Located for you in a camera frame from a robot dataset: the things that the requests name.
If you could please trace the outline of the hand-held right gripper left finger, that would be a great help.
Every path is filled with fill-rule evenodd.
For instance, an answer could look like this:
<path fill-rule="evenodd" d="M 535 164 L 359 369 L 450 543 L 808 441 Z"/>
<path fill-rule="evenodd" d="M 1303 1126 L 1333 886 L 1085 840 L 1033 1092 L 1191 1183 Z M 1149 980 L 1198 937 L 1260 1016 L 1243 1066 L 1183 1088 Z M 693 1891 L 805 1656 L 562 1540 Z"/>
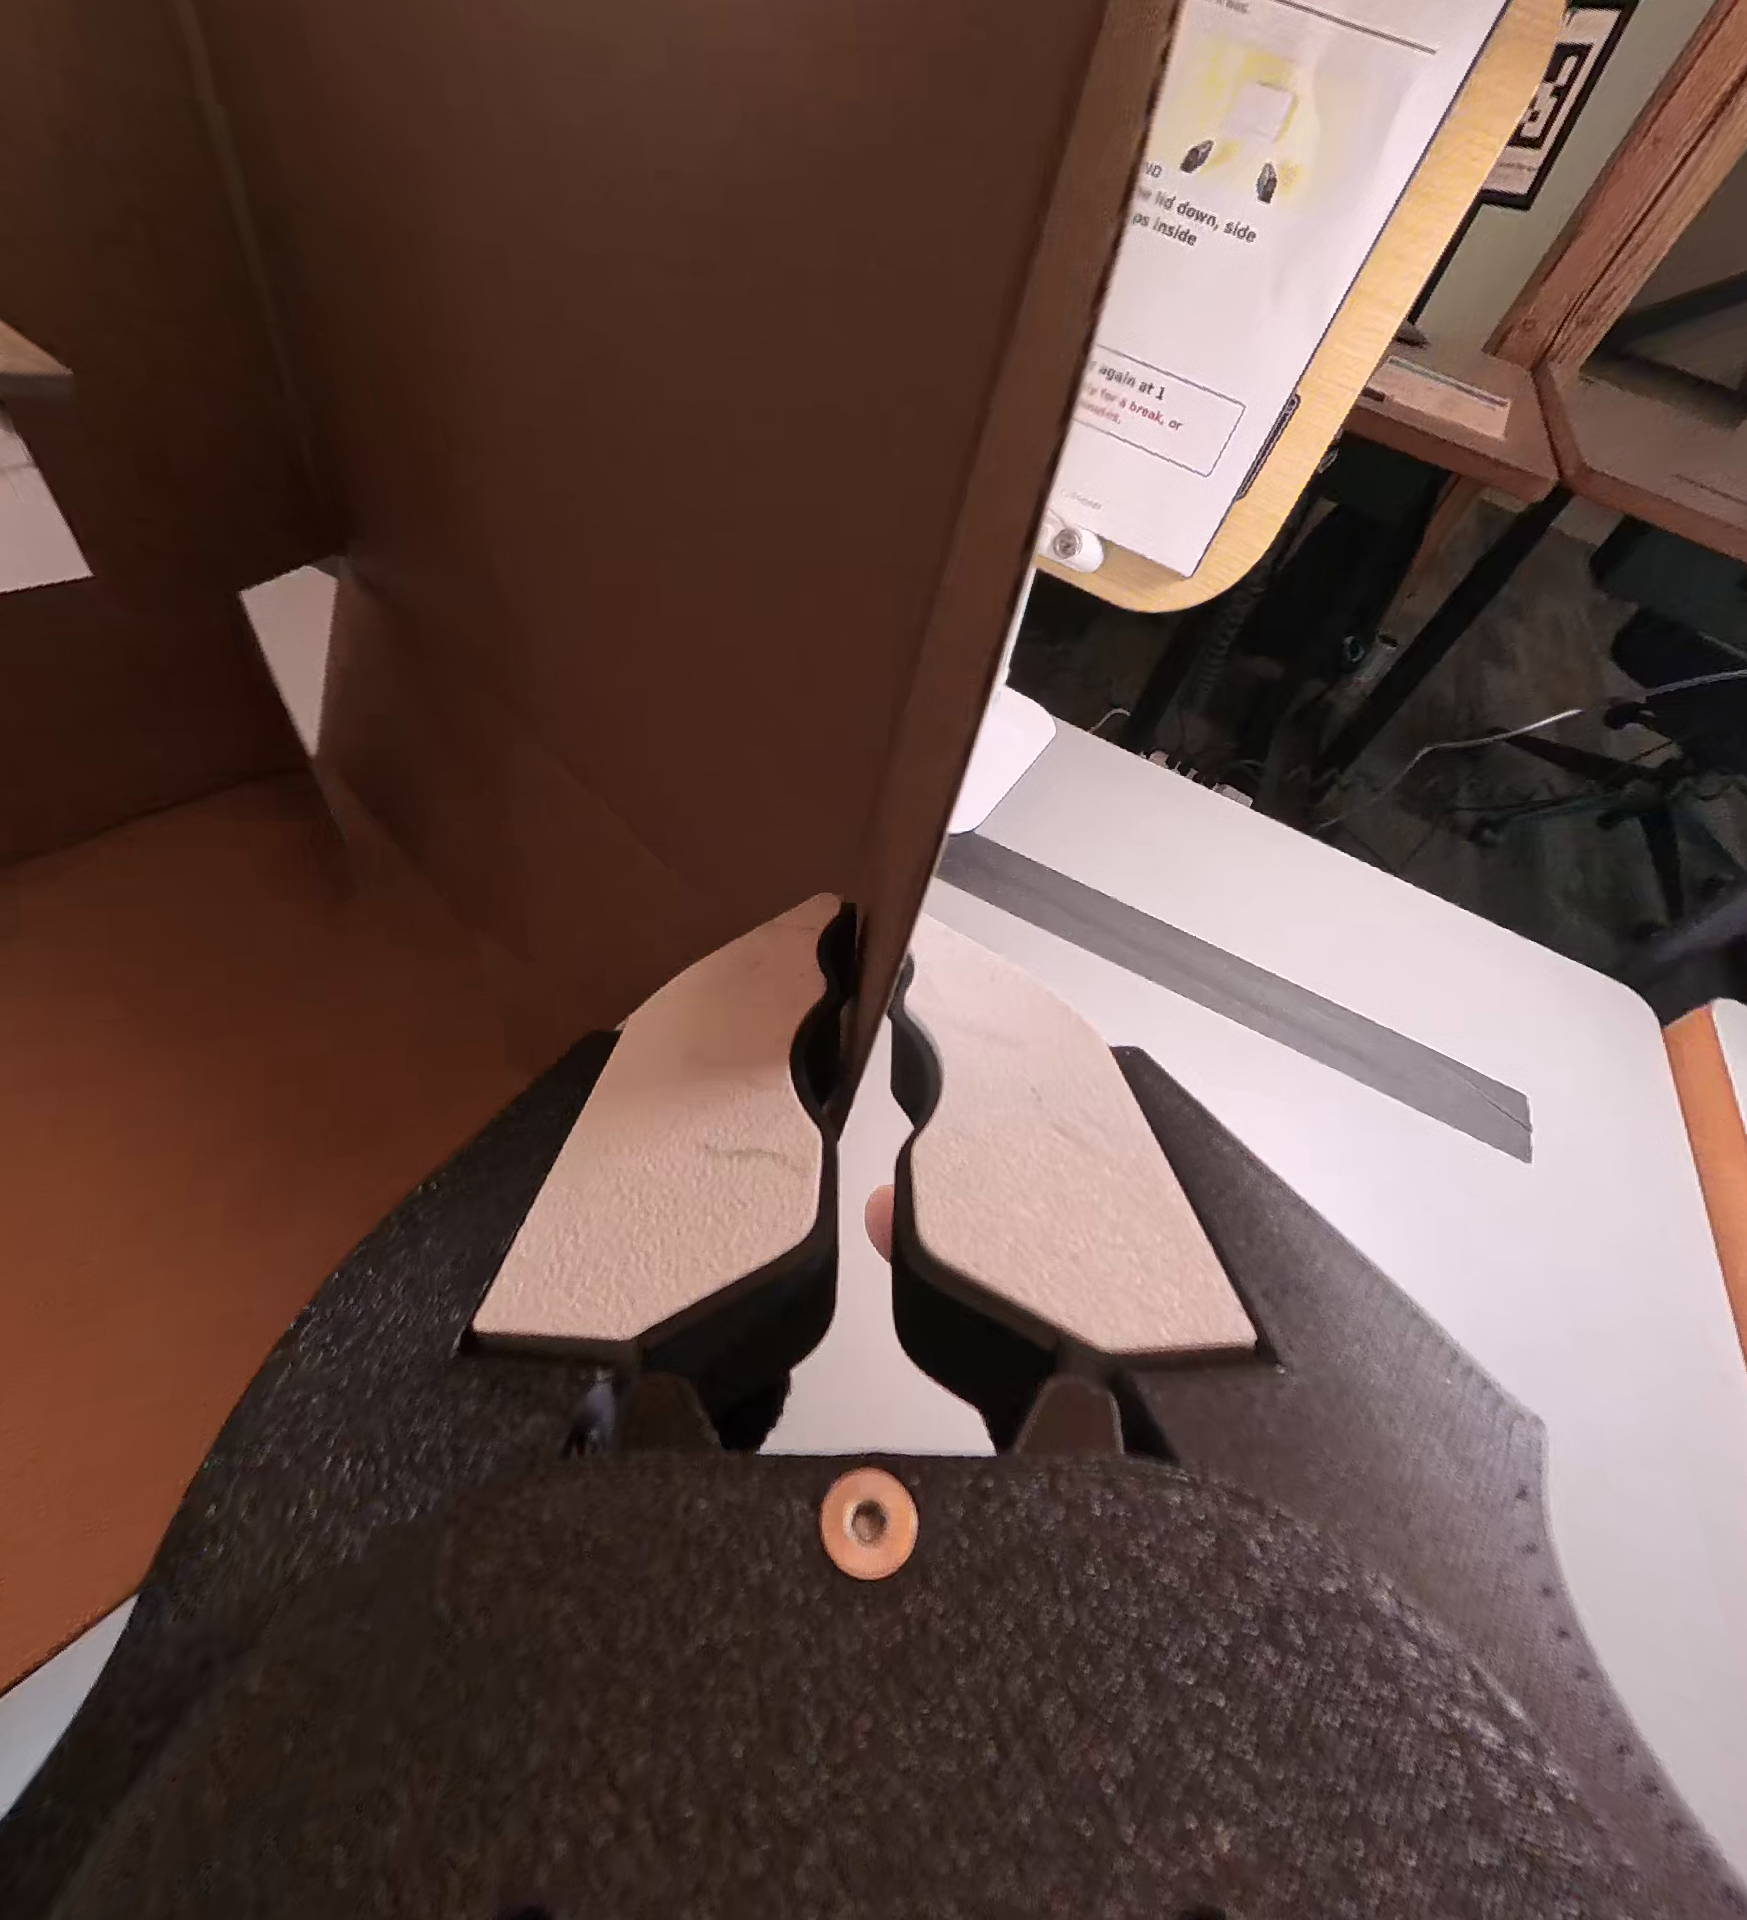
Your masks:
<path fill-rule="evenodd" d="M 621 1022 L 471 1317 L 491 1352 L 703 1373 L 735 1316 L 817 1256 L 832 1141 L 799 1044 L 835 1037 L 817 893 L 717 948 Z"/>

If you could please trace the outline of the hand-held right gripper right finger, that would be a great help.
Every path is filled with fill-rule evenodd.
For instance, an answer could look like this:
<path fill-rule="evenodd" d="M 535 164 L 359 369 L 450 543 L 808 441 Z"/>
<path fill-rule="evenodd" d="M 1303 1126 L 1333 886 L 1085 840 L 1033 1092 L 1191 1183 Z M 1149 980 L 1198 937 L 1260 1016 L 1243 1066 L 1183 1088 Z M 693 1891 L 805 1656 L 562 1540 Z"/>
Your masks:
<path fill-rule="evenodd" d="M 1249 1356 L 1258 1328 L 1112 1048 L 999 958 L 916 958 L 893 1005 L 896 1325 L 935 1376 Z"/>

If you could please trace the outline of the brown cardboard box with lid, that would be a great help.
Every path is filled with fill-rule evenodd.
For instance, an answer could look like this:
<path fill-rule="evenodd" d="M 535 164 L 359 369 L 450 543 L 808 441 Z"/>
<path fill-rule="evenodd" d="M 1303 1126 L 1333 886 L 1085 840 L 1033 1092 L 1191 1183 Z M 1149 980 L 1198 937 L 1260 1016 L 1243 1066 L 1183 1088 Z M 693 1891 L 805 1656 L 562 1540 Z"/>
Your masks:
<path fill-rule="evenodd" d="M 352 1247 L 814 896 L 893 985 L 1173 4 L 0 4 L 0 1695 Z"/>

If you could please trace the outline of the black tape strip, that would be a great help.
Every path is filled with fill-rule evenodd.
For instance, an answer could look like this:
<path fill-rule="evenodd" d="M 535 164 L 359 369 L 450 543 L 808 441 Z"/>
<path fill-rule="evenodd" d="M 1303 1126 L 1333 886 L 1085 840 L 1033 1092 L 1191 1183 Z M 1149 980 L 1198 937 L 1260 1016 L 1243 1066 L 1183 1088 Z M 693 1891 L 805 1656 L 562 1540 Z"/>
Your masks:
<path fill-rule="evenodd" d="M 1481 1147 L 1516 1164 L 1535 1159 L 1531 1108 L 1523 1090 L 1127 900 L 982 832 L 951 835 L 935 878 Z"/>

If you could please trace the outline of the black desk leg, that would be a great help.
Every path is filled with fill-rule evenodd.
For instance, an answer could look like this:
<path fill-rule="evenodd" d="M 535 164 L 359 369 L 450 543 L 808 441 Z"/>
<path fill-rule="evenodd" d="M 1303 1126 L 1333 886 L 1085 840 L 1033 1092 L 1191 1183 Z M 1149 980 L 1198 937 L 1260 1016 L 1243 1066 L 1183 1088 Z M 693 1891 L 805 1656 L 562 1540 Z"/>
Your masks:
<path fill-rule="evenodd" d="M 1457 483 L 1433 460 L 1365 435 L 1342 438 L 1272 548 L 1239 582 L 1173 622 L 1123 721 L 1120 746 L 1149 755 L 1177 708 L 1205 716 L 1226 676 L 1260 661 L 1268 666 L 1268 683 L 1233 721 L 1221 724 L 1220 755 L 1226 766 L 1243 771 L 1258 765 L 1268 776 L 1273 738 L 1306 690 L 1344 685 L 1377 642 L 1379 623 Z M 1571 485 L 1553 483 L 1513 515 L 1411 642 L 1399 648 L 1373 690 L 1348 709 L 1335 738 L 1310 755 L 1306 769 L 1315 786 L 1351 771 L 1571 502 Z"/>

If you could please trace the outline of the wooden desk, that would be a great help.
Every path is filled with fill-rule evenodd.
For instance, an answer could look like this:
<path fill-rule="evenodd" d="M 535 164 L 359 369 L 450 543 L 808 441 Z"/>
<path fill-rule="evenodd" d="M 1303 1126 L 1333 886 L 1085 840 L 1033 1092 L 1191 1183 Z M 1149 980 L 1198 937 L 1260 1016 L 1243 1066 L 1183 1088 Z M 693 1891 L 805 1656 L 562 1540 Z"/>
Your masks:
<path fill-rule="evenodd" d="M 1527 506 L 1559 480 L 1535 374 L 1474 349 L 1394 343 L 1345 430 Z"/>
<path fill-rule="evenodd" d="M 1716 478 L 1736 429 L 1553 362 L 1535 392 L 1574 497 L 1747 565 L 1747 485 Z"/>

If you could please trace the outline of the printed instruction sheet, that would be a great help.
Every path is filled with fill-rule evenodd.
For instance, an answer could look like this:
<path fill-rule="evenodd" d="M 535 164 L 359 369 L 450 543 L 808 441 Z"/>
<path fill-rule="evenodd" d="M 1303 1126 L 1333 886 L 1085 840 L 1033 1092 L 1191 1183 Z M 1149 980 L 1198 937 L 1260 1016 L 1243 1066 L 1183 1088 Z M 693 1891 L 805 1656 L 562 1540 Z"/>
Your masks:
<path fill-rule="evenodd" d="M 1195 573 L 1505 4 L 1187 3 L 1039 529 Z"/>

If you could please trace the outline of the black and white tag poster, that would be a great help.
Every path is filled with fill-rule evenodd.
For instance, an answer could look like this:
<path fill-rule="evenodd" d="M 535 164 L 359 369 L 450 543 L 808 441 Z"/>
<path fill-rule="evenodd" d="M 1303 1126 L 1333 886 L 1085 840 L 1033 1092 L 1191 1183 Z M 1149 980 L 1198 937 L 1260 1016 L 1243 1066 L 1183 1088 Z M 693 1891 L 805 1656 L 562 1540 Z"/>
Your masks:
<path fill-rule="evenodd" d="M 1563 7 L 1548 63 L 1480 191 L 1480 205 L 1535 206 L 1634 11 L 1635 3 Z"/>

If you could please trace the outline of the wooden frame panel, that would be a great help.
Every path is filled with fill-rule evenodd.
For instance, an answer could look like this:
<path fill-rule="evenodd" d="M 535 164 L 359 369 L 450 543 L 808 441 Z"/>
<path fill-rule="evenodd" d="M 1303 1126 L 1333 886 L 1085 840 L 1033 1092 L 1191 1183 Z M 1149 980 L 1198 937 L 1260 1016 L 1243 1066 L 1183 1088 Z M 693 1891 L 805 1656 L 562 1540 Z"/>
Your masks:
<path fill-rule="evenodd" d="M 1578 372 L 1747 154 L 1747 3 L 1718 3 L 1580 199 L 1486 355 Z"/>

